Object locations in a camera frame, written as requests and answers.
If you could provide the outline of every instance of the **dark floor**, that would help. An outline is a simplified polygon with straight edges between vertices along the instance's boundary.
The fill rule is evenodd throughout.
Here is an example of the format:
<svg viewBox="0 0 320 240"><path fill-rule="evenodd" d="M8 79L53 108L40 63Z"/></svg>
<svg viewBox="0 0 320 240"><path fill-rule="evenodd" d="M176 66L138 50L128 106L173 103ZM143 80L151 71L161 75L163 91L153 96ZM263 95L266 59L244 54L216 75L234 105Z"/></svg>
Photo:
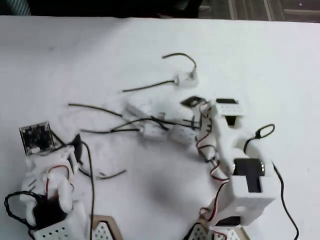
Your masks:
<svg viewBox="0 0 320 240"><path fill-rule="evenodd" d="M320 23L320 0L203 0L199 17Z"/></svg>

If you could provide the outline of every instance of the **wire connector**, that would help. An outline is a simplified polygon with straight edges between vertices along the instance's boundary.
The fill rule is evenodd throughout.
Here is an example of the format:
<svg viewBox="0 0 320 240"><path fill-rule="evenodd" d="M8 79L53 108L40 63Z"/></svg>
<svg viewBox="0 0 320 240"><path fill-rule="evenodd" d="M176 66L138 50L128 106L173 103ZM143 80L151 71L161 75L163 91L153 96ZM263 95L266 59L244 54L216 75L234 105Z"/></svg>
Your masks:
<svg viewBox="0 0 320 240"><path fill-rule="evenodd" d="M179 72L175 75L174 84L181 88L195 88L199 84L198 74L194 72Z"/></svg>
<svg viewBox="0 0 320 240"><path fill-rule="evenodd" d="M154 125L152 123L146 123L144 127L140 130L140 132L142 133L142 136L145 139L149 139L149 140L164 142L168 138L167 130L157 125Z"/></svg>

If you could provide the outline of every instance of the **white plastic part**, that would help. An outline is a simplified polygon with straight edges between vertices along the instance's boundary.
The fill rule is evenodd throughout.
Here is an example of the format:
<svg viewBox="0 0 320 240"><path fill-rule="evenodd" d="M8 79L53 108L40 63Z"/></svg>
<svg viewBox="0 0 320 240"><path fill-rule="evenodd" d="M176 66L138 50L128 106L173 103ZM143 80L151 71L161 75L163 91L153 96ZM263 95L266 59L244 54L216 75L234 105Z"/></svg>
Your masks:
<svg viewBox="0 0 320 240"><path fill-rule="evenodd" d="M73 210L65 220L35 231L35 240L87 240L81 220Z"/></svg>
<svg viewBox="0 0 320 240"><path fill-rule="evenodd" d="M100 222L93 234L96 240L114 240L109 227L105 222Z"/></svg>
<svg viewBox="0 0 320 240"><path fill-rule="evenodd" d="M220 116L244 116L244 107L240 103L215 103L217 113Z"/></svg>
<svg viewBox="0 0 320 240"><path fill-rule="evenodd" d="M166 141L168 138L168 131L152 123L146 123L141 132L149 140Z"/></svg>
<svg viewBox="0 0 320 240"><path fill-rule="evenodd" d="M217 104L209 103L212 119L212 131L202 144L213 144L210 139L216 141L216 149L219 153L220 168L229 178L229 182L221 189L219 194L217 213L210 222L215 226L220 220L239 216L242 226L247 226L258 218L264 209L276 199L276 180L273 164L261 147L261 140L250 142L246 154L243 151L246 140L252 138L255 131L249 131L249 124L244 116L237 116L234 126L229 126L226 117L218 114ZM259 159L264 175L259 177L261 192L249 192L247 178L242 175L233 175L235 159ZM209 209L214 208L213 199Z"/></svg>
<svg viewBox="0 0 320 240"><path fill-rule="evenodd" d="M58 196L59 196L59 204L61 210L64 211L66 214L71 212L72 210L72 186L65 178L61 181L58 185Z"/></svg>
<svg viewBox="0 0 320 240"><path fill-rule="evenodd" d="M66 146L55 152L48 153L48 155L42 156L33 154L27 156L25 159L27 173L23 179L21 190L47 195L45 189L47 179L49 178L48 196L53 196L57 191L61 191L61 194L59 193L61 207L65 212L69 212L72 195L70 183L72 183L74 179L74 172L76 173L78 171L78 163L75 161L74 151L75 149L73 146ZM69 180L67 180L67 171L65 167L57 167L50 173L47 173L49 169L55 166L66 166L69 169ZM58 189L58 186L62 182L65 182L65 187ZM26 220L29 224L35 226L36 222L33 216L33 208L36 206L36 200L28 195L21 195L20 200L26 205Z"/></svg>
<svg viewBox="0 0 320 240"><path fill-rule="evenodd" d="M190 127L174 125L169 133L169 138L186 146L195 143L196 131Z"/></svg>
<svg viewBox="0 0 320 240"><path fill-rule="evenodd" d="M129 99L125 109L139 118L149 117L153 113L151 103L138 97Z"/></svg>
<svg viewBox="0 0 320 240"><path fill-rule="evenodd" d="M174 83L181 88L195 88L199 84L197 71L179 72L174 77Z"/></svg>

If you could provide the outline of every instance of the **cable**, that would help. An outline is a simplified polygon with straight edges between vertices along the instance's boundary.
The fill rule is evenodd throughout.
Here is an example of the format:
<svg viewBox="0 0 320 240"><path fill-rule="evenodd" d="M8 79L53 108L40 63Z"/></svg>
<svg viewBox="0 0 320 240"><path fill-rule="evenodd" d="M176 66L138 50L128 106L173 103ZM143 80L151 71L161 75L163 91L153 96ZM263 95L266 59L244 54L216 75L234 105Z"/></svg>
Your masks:
<svg viewBox="0 0 320 240"><path fill-rule="evenodd" d="M139 119L136 119L136 120L133 120L133 121L129 121L129 122L126 122L122 125L119 125L119 126L116 126L114 128L112 128L111 130L109 131L95 131L95 130L88 130L88 129L81 129L80 131L81 132L84 132L84 133L91 133L91 134L111 134L111 133L116 133L116 132L126 132L126 131L140 131L140 129L138 128L129 128L129 129L119 129L119 128L122 128L124 126L127 126L127 125L130 125L130 124L134 124L136 122L140 122L140 121L153 121L157 124L159 124L159 126L168 131L169 128L167 128L166 126L164 126L159 120L157 120L156 118L148 118L148 117L145 117L145 118L139 118Z"/></svg>
<svg viewBox="0 0 320 240"><path fill-rule="evenodd" d="M79 168L79 171L84 174L85 176L87 177L90 177L90 174L88 174L87 172L85 172L83 169ZM127 172L127 170L122 170L116 174L113 174L113 175L110 175L110 176L107 176L105 175L103 172L100 172L101 175L104 175L104 176L97 176L96 178L99 179L99 180L106 180L106 179L112 179L112 178L115 178L121 174L124 174L125 172Z"/></svg>
<svg viewBox="0 0 320 240"><path fill-rule="evenodd" d="M166 126L164 126L164 125L161 123L161 121L158 120L158 119L155 118L155 117L144 117L144 118L139 118L139 119L136 119L136 120L133 120L133 121L128 121L127 123L124 123L124 124L122 124L122 125L120 125L120 126L116 126L116 127L112 128L112 130L119 129L119 128L122 128L122 127L124 127L124 126L130 125L130 124L134 124L134 123L140 122L140 121L153 121L153 122L159 124L159 126L160 126L162 129L164 129L164 130L166 130L166 131L169 130L169 128L167 128Z"/></svg>
<svg viewBox="0 0 320 240"><path fill-rule="evenodd" d="M190 57L189 55L187 55L185 53L182 53L182 52L176 52L176 53L171 53L171 54L165 55L165 56L162 57L162 59L167 59L167 58L174 57L174 56L185 56L185 57L187 57L194 64L193 71L197 68L196 61L192 57Z"/></svg>
<svg viewBox="0 0 320 240"><path fill-rule="evenodd" d="M156 118L156 117L154 117L154 116L151 116L151 118L152 118L153 120L156 120L156 121L158 121L158 122L160 122L160 123L163 123L163 124L179 125L179 126L183 126L183 127L186 127L186 128L199 129L198 126L186 125L186 124L178 123L178 122L174 122L174 121L167 121L167 120L163 120L163 119Z"/></svg>
<svg viewBox="0 0 320 240"><path fill-rule="evenodd" d="M64 167L64 168L67 169L67 172L68 172L68 177L67 177L67 179L69 180L70 170L69 170L69 168L68 168L66 165L56 165L56 166L53 166L53 167L51 167L51 168L48 170L47 174L49 174L49 173L51 172L51 170L57 169L57 168L60 168L60 167ZM46 198L48 198L48 187L49 187L49 178L47 177L47 178L46 178L46 184L45 184L45 194L46 194Z"/></svg>
<svg viewBox="0 0 320 240"><path fill-rule="evenodd" d="M87 129L80 129L83 133L90 133L90 134L112 134L118 132L139 132L140 129L138 128L129 128L129 129L117 129L117 130L110 130L110 131L94 131L94 130L87 130Z"/></svg>
<svg viewBox="0 0 320 240"><path fill-rule="evenodd" d="M220 178L220 177L214 176L214 172L215 172L215 171L219 168L219 166L220 166L220 161L218 160L216 165L214 165L213 162L212 162L212 164L213 164L213 168L212 168L211 171L210 171L210 176L211 176L214 180L218 180L218 181L220 181L220 182L225 182L225 181L229 181L229 180L230 180L229 177L227 177L227 178Z"/></svg>
<svg viewBox="0 0 320 240"><path fill-rule="evenodd" d="M263 129L266 129L266 128L269 128L269 127L272 127L271 131L268 132L267 134L261 136L261 131L262 131ZM265 138L265 137L268 137L268 136L269 136L270 134L272 134L275 130L276 130L276 125L274 125L273 123L260 127L260 128L255 132L255 136L252 137L252 138L249 138L249 139L245 142L245 144L244 144L244 146L243 146L243 152L246 153L246 151L247 151L247 146L248 146L248 144L249 144L252 140L254 140L254 139L263 139L263 138Z"/></svg>
<svg viewBox="0 0 320 240"><path fill-rule="evenodd" d="M219 198L219 194L223 188L224 185L226 185L228 182L224 182L220 185L218 191L216 192L216 196L215 196L215 200L214 200L214 204L213 204L213 210L212 210L212 214L209 217L209 219L207 220L208 222L210 222L212 219L214 219L214 217L216 216L217 213L217 203L218 203L218 198Z"/></svg>
<svg viewBox="0 0 320 240"><path fill-rule="evenodd" d="M272 127L272 130L271 130L269 133L261 136L261 130L263 130L263 129L265 129L265 128L268 128L268 127ZM245 142L244 147L243 147L243 152L246 153L246 151L247 151L247 146L248 146L248 144L249 144L252 140L254 140L254 139L263 139L263 138L269 136L270 134L272 134L272 133L275 131L275 129L276 129L276 126L275 126L274 124L268 124L268 125L265 125L265 126L259 128L259 129L255 132L255 137L249 138L249 139ZM285 203L285 197L284 197L285 183L284 183L284 180L283 180L283 178L282 178L279 170L277 169L276 165L275 165L274 163L272 163L272 164L273 164L273 169L274 169L276 175L278 176L278 178L279 178L279 180L280 180L280 184L281 184L280 196L281 196L282 206L283 206L283 209L284 209L286 215L288 216L288 218L290 219L290 221L292 222L292 224L293 224L293 226L294 226L294 228L295 228L296 234L295 234L294 240L297 240L298 237L299 237L299 229L298 229L298 226L297 226L297 224L295 223L294 219L291 217L291 215L290 215L290 213L289 213L289 211L288 211L288 209L287 209L286 203Z"/></svg>
<svg viewBox="0 0 320 240"><path fill-rule="evenodd" d="M8 214L8 216L13 218L13 219L15 219L15 220L17 220L17 221L19 221L20 223L26 225L30 230L35 230L35 229L37 229L36 226L30 225L25 218L21 218L21 217L18 217L16 215L14 215L10 210L9 199L12 198L12 197L15 197L15 196L20 196L20 195L31 196L36 200L37 203L42 202L43 199L44 199L44 196L36 194L36 193L34 193L32 191L16 191L14 193L9 194L4 199L4 206L5 206L5 210L6 210L7 214Z"/></svg>
<svg viewBox="0 0 320 240"><path fill-rule="evenodd" d="M158 82L158 83L155 83L155 84L152 84L152 85L147 85L147 86L142 86L142 87L122 90L122 92L123 93L133 92L133 91L138 91L138 90L143 90L143 89L150 89L150 88L157 87L157 86L164 85L164 84L174 84L174 83L175 83L174 80L162 81L162 82Z"/></svg>
<svg viewBox="0 0 320 240"><path fill-rule="evenodd" d="M114 112L114 111L111 111L111 110L108 110L108 109L103 108L103 107L98 107L98 106L93 106L93 105L86 105L86 104L79 104L79 103L68 103L68 106L71 106L71 107L83 107L83 108L101 110L101 111L104 111L106 113L113 114L115 116L118 116L118 117L122 118L122 114Z"/></svg>
<svg viewBox="0 0 320 240"><path fill-rule="evenodd" d="M283 205L283 208L284 208L284 211L286 213L286 215L288 216L288 218L290 219L290 221L292 222L295 230L296 230L296 234L295 234L295 237L294 237L294 240L297 240L298 237L299 237L299 229L297 227L297 224L295 223L295 221L293 220L293 218L291 217L288 209L287 209L287 206L286 206L286 203L285 203L285 198L284 198L284 190L285 190L285 183L284 183L284 180L279 172L279 170L277 169L276 165L274 163L273 164L273 169L276 173L276 175L278 176L279 180L280 180L280 184L281 184L281 202L282 202L282 205Z"/></svg>
<svg viewBox="0 0 320 240"><path fill-rule="evenodd" d="M66 146L65 142L61 140L60 137L57 136L57 134L51 130L52 135L54 136L54 138L62 145L62 146Z"/></svg>
<svg viewBox="0 0 320 240"><path fill-rule="evenodd" d="M88 158L89 158L89 165L90 165L90 179L91 179L91 189L92 189L92 200L91 200L91 216L90 216L90 240L92 240L92 231L94 227L94 209L95 209L95 180L94 180L94 170L92 167L92 159L91 159L91 152L88 144L86 144L84 141L81 141L81 143L86 147L86 150L88 152Z"/></svg>

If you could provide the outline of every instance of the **hole pattern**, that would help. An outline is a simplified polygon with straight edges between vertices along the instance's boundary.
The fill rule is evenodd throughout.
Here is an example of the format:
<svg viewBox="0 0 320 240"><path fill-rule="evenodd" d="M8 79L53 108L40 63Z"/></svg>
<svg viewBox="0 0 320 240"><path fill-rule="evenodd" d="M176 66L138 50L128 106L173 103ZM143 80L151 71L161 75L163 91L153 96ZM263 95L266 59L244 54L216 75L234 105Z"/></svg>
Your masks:
<svg viewBox="0 0 320 240"><path fill-rule="evenodd" d="M96 240L113 240L108 225L105 222L100 222L94 230Z"/></svg>

